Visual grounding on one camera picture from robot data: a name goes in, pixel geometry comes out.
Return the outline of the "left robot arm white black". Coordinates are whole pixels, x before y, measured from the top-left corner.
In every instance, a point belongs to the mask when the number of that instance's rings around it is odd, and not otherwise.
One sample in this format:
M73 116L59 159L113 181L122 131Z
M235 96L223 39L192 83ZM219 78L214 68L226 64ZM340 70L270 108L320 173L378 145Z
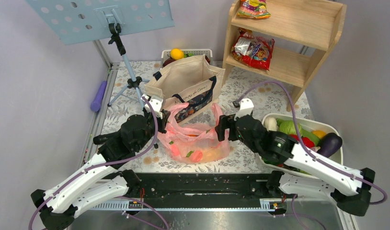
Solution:
M141 180L132 170L121 167L151 149L158 133L165 133L171 113L159 115L147 110L132 115L116 132L94 137L98 152L69 178L49 190L31 193L36 211L29 222L39 216L45 229L64 230L85 211L119 196L134 197L142 192Z

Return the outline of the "beige canvas tote bag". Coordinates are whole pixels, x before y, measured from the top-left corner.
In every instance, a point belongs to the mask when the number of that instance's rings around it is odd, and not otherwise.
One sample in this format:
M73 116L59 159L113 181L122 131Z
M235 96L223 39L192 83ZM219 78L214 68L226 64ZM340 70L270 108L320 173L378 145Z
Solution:
M175 115L185 124L218 102L225 69L210 65L205 55L176 60L161 68L144 86L145 94L163 99L162 108L188 103Z

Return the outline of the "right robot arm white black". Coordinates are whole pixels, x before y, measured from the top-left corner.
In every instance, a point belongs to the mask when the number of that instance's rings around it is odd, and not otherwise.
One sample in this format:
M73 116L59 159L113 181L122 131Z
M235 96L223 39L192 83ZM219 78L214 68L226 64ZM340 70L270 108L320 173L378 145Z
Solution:
M328 198L342 211L363 217L371 200L375 172L341 165L308 149L303 143L279 131L268 131L251 115L221 115L215 127L218 140L240 141L262 160L301 169L316 177L298 182L291 175L275 171L267 183L270 196L285 194Z

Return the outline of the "pink plastic grocery bag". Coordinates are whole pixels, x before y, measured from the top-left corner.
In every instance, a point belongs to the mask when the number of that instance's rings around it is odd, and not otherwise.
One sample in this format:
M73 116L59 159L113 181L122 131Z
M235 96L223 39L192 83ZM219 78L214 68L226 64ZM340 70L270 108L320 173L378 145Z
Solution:
M158 134L158 140L169 156L178 162L186 164L218 161L230 153L228 131L224 131L224 140L219 141L215 127L223 115L220 106L213 103L211 110L214 115L214 125L203 123L184 124L180 126L175 120L179 111L187 108L189 103L176 104L170 107L170 117L165 127L166 133Z

